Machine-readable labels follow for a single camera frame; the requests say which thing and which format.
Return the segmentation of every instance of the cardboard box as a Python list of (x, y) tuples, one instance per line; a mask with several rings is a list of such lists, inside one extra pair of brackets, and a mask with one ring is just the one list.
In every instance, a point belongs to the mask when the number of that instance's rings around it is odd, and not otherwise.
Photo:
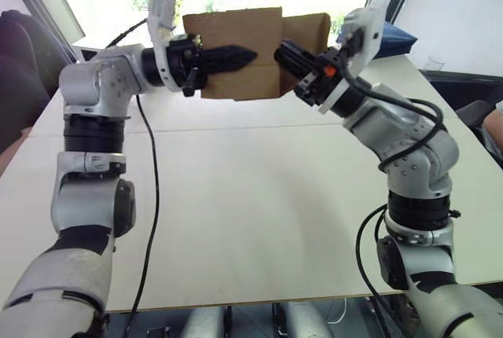
[(297, 80), (280, 72), (274, 51), (283, 38), (291, 39), (313, 53), (326, 49), (330, 17), (326, 13), (282, 17), (281, 8), (244, 9), (183, 17), (185, 32), (201, 34), (210, 49), (239, 45), (258, 56), (239, 71), (210, 75), (202, 98), (232, 98), (236, 101), (277, 98), (290, 91)]

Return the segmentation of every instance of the metal tube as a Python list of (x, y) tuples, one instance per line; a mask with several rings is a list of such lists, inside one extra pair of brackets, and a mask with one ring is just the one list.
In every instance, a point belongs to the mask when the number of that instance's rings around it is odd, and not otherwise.
[(284, 304), (288, 338), (334, 338), (327, 321), (311, 301)]
[(180, 338), (222, 338), (223, 307), (194, 309), (186, 322)]

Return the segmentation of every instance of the blue object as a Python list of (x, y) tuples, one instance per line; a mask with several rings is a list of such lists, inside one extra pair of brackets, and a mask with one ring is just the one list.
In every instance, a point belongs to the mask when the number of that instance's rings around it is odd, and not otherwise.
[[(337, 37), (337, 43), (343, 41), (344, 26), (342, 31)], [(409, 53), (412, 45), (417, 41), (417, 38), (410, 35), (406, 31), (384, 22), (383, 40), (380, 43), (380, 50), (374, 59), (380, 57), (393, 57), (394, 55), (401, 55)]]

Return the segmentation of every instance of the table surface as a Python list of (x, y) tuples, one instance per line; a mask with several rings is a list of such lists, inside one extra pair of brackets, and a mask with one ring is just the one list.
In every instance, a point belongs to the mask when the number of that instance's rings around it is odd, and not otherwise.
[[(404, 56), (363, 76), (440, 105), (461, 157), (452, 170), (455, 262), (460, 283), (503, 279), (503, 173), (471, 131)], [(160, 220), (141, 309), (368, 294), (354, 259), (364, 217), (387, 199), (377, 158), (293, 94), (278, 100), (142, 96), (156, 132)], [(0, 179), (0, 299), (54, 243), (50, 198), (61, 151), (57, 94)], [(132, 102), (124, 178), (135, 184), (136, 226), (116, 243), (109, 310), (131, 308), (154, 209), (149, 137)], [(373, 242), (362, 258), (380, 292)]]

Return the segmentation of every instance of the person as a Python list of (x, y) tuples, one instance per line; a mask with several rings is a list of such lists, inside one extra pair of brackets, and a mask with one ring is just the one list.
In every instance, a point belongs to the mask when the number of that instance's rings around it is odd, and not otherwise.
[(24, 141), (30, 134), (30, 131), (31, 127), (21, 130), (21, 137), (17, 139), (13, 144), (9, 145), (6, 150), (0, 153), (0, 177), (3, 175), (3, 172), (6, 171), (7, 167), (10, 164), (10, 160), (13, 159), (17, 150), (21, 147), (21, 144), (24, 143)]
[(503, 161), (503, 101), (497, 103), (496, 109), (484, 119), (483, 128), (487, 149)]

